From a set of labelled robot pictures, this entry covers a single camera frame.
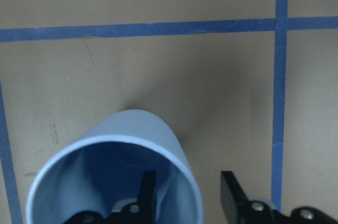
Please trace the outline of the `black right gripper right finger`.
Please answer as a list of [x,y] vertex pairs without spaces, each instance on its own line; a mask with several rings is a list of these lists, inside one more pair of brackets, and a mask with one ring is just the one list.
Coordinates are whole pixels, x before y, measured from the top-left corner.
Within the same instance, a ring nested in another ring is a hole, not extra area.
[[286,216],[270,202],[250,200],[231,171],[220,173],[220,201],[228,223],[337,223],[336,219],[317,208],[298,207]]

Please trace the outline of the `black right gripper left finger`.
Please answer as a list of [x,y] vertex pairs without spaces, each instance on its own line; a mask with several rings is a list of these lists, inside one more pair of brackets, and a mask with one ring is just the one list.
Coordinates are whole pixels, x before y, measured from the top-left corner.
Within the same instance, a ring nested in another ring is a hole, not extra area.
[[104,218],[95,211],[81,211],[65,223],[155,223],[156,220],[156,172],[143,174],[136,201],[126,204],[118,212]]

